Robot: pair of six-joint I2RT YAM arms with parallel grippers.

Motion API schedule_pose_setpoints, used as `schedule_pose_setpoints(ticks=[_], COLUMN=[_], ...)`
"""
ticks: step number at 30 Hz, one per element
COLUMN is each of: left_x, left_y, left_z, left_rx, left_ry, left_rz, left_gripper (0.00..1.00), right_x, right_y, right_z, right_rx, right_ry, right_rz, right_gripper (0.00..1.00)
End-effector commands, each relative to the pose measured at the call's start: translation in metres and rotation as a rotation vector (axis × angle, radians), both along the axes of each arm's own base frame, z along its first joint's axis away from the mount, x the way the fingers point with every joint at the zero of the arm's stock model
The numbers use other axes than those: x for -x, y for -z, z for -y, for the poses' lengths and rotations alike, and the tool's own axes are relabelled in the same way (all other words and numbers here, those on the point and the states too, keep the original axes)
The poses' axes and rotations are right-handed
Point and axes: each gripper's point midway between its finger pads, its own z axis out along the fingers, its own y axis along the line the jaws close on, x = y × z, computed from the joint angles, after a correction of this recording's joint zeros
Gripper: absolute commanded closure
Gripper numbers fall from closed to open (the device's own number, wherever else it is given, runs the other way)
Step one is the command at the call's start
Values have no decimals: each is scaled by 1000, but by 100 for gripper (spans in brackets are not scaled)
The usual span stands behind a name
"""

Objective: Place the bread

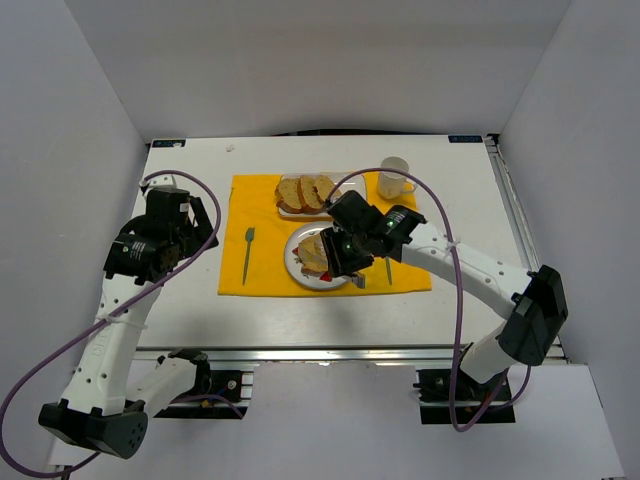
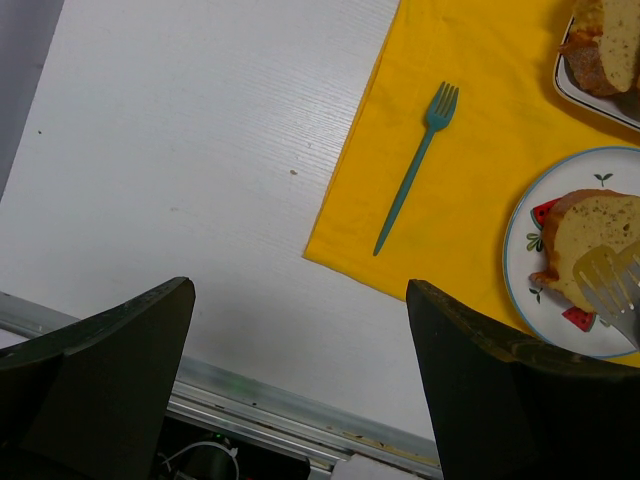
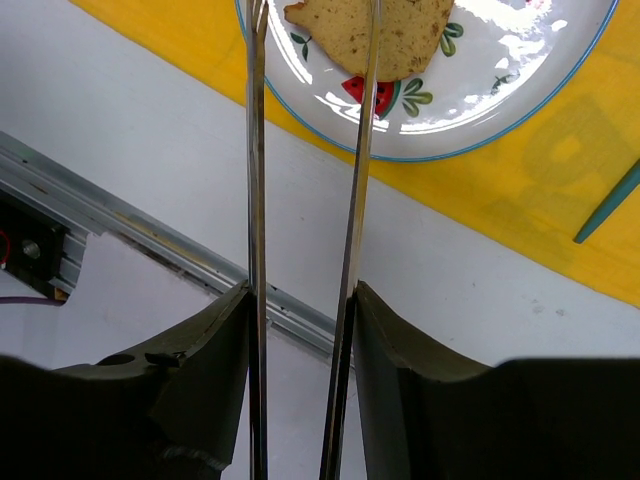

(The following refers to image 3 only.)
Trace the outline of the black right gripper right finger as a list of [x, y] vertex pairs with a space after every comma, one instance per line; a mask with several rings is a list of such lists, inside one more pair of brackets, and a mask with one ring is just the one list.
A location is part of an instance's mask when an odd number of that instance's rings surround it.
[[354, 355], [371, 479], [635, 479], [635, 358], [491, 367], [356, 290]]

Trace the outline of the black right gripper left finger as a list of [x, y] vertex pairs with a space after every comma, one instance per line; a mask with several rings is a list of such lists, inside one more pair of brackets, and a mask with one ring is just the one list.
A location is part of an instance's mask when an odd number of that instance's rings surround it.
[[240, 283], [100, 362], [1, 359], [5, 479], [217, 479], [233, 458], [248, 369]]

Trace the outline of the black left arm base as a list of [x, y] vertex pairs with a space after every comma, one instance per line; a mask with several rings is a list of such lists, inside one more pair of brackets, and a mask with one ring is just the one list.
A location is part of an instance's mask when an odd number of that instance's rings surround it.
[[44, 213], [1, 193], [1, 268], [55, 299], [51, 280], [60, 271], [68, 229]]

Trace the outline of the bread slice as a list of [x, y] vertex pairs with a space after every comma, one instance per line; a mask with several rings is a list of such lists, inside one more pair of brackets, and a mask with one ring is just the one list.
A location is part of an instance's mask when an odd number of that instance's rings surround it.
[[[395, 82], [424, 72], [453, 8], [452, 0], [383, 1], [377, 80]], [[285, 6], [284, 16], [306, 30], [347, 73], [360, 77], [366, 73], [372, 23], [369, 1], [301, 1]]]

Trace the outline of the metal tongs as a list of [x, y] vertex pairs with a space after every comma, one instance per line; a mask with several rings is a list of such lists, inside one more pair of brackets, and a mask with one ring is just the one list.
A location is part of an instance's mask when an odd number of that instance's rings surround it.
[[[251, 440], [250, 475], [254, 479], [265, 479], [268, 476], [264, 120], [265, 39], [268, 31], [268, 18], [269, 5], [267, 2], [247, 2], [245, 33], [247, 48], [248, 280], [250, 287], [249, 420]], [[341, 473], [344, 420], [356, 316], [358, 261], [364, 226], [371, 160], [374, 102], [377, 93], [376, 75], [381, 27], [380, 2], [371, 2], [370, 18], [368, 65], [360, 109], [338, 312], [334, 331], [331, 374], [319, 472], [321, 480], [337, 479]]]

